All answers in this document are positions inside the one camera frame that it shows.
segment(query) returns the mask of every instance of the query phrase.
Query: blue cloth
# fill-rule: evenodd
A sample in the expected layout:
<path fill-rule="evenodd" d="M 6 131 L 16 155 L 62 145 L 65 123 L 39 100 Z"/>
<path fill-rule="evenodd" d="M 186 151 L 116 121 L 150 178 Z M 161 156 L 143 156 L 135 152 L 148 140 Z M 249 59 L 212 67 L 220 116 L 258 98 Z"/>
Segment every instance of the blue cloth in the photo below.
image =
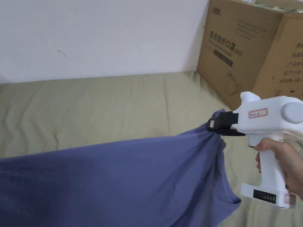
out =
<path fill-rule="evenodd" d="M 241 200 L 224 141 L 206 124 L 130 140 L 0 160 L 0 225 L 217 226 Z"/>

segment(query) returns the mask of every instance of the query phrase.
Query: bed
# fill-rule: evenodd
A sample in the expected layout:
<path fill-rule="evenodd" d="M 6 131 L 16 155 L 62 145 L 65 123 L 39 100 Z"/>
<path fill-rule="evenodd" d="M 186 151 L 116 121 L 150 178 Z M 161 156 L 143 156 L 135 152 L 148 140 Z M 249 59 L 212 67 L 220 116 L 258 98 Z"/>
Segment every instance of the bed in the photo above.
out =
<path fill-rule="evenodd" d="M 176 135 L 229 108 L 195 72 L 0 85 L 0 158 L 147 137 Z M 225 137 L 231 188 L 258 185 L 256 151 Z M 220 226 L 303 226 L 303 203 L 282 210 L 241 197 Z"/>

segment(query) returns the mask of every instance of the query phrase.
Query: white knob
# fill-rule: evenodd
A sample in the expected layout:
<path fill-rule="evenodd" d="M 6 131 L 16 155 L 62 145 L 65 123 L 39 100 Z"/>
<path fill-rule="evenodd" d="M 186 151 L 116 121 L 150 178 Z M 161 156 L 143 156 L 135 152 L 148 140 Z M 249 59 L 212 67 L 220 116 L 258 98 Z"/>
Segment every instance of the white knob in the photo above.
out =
<path fill-rule="evenodd" d="M 253 101 L 258 101 L 261 100 L 259 96 L 256 94 L 250 92 L 250 91 L 244 91 L 240 94 L 242 103 L 248 103 L 248 102 L 253 102 Z"/>
<path fill-rule="evenodd" d="M 300 124 L 303 122 L 303 104 L 298 102 L 291 102 L 285 104 L 281 109 L 281 116 L 285 121 L 293 124 Z"/>

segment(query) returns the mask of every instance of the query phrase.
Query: label sticker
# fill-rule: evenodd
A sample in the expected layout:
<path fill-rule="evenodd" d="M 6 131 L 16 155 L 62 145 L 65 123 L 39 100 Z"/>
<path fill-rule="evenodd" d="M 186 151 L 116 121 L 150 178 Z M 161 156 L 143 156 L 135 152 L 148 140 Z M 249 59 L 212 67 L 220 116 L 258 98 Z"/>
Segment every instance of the label sticker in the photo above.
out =
<path fill-rule="evenodd" d="M 254 110 L 249 112 L 249 118 L 255 118 L 255 117 L 264 117 L 267 116 L 267 108 L 261 109 L 261 110 Z"/>
<path fill-rule="evenodd" d="M 288 203 L 288 204 L 291 204 L 291 205 L 295 205 L 296 204 L 296 196 L 292 195 L 292 194 L 285 194 L 284 202 Z"/>
<path fill-rule="evenodd" d="M 209 126 L 210 126 L 211 128 L 213 128 L 213 127 L 214 127 L 214 124 L 215 124 L 215 121 L 214 121 L 214 120 L 211 120 Z"/>

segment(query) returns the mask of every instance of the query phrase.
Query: red-bordered label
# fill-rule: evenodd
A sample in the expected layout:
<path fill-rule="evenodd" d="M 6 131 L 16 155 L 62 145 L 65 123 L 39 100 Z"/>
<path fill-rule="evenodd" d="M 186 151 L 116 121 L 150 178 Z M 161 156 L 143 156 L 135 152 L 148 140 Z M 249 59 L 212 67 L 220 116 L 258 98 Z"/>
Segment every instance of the red-bordered label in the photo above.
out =
<path fill-rule="evenodd" d="M 288 203 L 288 204 L 291 204 L 291 205 L 295 205 L 296 204 L 296 196 L 292 195 L 292 194 L 285 194 L 284 202 Z"/>
<path fill-rule="evenodd" d="M 248 116 L 249 118 L 255 118 L 255 117 L 264 117 L 267 116 L 267 114 L 268 114 L 268 110 L 267 108 L 265 108 L 261 110 L 250 111 Z"/>

